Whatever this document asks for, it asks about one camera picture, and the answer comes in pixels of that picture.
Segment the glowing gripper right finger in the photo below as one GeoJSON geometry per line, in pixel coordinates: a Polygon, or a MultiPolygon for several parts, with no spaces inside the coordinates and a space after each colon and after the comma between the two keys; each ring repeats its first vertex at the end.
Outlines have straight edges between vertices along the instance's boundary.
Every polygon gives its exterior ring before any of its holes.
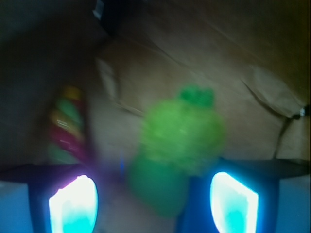
{"type": "Polygon", "coordinates": [[[288,159],[221,159],[190,180],[181,233],[308,233],[311,166],[288,159]]]}

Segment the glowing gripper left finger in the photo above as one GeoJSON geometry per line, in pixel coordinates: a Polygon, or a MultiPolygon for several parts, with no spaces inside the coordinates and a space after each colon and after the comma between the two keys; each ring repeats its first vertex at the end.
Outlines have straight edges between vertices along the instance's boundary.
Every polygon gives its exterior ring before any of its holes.
{"type": "Polygon", "coordinates": [[[98,190],[80,164],[21,165],[0,173],[2,233],[91,233],[98,190]]]}

